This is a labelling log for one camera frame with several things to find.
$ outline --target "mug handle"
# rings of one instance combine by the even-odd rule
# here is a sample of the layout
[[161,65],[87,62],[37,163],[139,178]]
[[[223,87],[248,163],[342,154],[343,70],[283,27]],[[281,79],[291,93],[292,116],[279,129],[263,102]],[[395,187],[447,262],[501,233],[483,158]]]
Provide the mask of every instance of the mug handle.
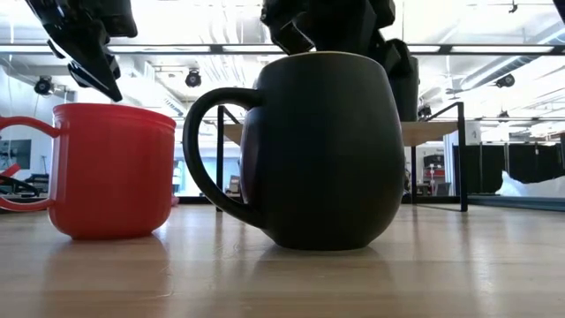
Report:
[[231,103],[250,110],[253,107],[260,106],[261,101],[260,92],[254,89],[238,87],[217,88],[202,95],[191,106],[186,116],[183,130],[185,160],[196,185],[218,208],[258,228],[264,227],[262,214],[254,211],[248,204],[237,202],[228,197],[208,176],[200,157],[198,134],[200,122],[204,115],[215,105]]
[[[0,130],[11,126],[11,125],[26,125],[35,128],[52,138],[58,137],[61,132],[59,129],[52,127],[49,124],[43,123],[41,120],[37,120],[31,117],[0,117]],[[45,199],[37,201],[34,203],[17,203],[8,201],[5,198],[0,197],[0,208],[6,208],[11,211],[16,212],[34,212],[44,210],[55,203],[51,199]]]

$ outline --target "ceiling beam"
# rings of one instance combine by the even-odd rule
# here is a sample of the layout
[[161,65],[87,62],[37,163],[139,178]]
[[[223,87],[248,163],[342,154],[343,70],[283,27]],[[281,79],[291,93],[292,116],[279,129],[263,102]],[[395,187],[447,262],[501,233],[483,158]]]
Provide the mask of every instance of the ceiling beam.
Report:
[[[562,56],[565,45],[541,44],[421,44],[410,43],[414,56]],[[115,55],[203,56],[203,55],[284,55],[274,44],[162,44],[109,45]],[[0,43],[0,54],[52,55],[47,44]]]

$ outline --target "red mug handle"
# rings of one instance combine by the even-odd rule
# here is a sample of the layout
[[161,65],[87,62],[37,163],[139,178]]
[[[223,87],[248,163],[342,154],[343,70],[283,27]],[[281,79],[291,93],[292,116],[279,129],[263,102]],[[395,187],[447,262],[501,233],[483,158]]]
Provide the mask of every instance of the red mug handle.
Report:
[[[26,125],[35,128],[47,135],[56,138],[59,136],[59,129],[43,123],[41,120],[37,120],[31,117],[1,117],[0,118],[0,130],[11,126],[11,125]],[[17,212],[34,212],[48,208],[55,203],[51,199],[41,200],[34,203],[16,203],[8,201],[5,198],[0,197],[0,208],[6,208]]]

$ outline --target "wooden tabletop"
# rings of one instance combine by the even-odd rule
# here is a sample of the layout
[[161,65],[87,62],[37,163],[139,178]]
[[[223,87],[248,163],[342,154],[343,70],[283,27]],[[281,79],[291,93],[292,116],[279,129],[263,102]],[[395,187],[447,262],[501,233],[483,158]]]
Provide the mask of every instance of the wooden tabletop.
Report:
[[45,213],[0,215],[0,316],[563,317],[563,229],[563,213],[407,206],[369,247],[315,253],[211,206],[97,243]]
[[[404,146],[418,146],[428,141],[441,140],[457,130],[457,122],[406,122],[401,123]],[[241,143],[243,125],[225,125],[223,134],[236,144]]]

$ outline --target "black mug handle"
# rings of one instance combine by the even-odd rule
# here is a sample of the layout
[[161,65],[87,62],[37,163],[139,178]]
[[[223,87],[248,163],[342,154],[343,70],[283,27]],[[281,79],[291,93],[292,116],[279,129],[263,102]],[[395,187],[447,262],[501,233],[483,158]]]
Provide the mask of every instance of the black mug handle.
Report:
[[218,208],[258,228],[264,227],[262,214],[258,211],[254,211],[249,205],[237,202],[228,197],[206,173],[204,163],[202,163],[202,158],[200,157],[198,133],[200,122],[212,107],[224,103],[231,103],[242,106],[246,110],[250,110],[253,107],[260,106],[261,100],[260,92],[254,89],[226,87],[212,90],[202,95],[191,106],[186,116],[183,130],[183,150],[186,165],[196,185]]

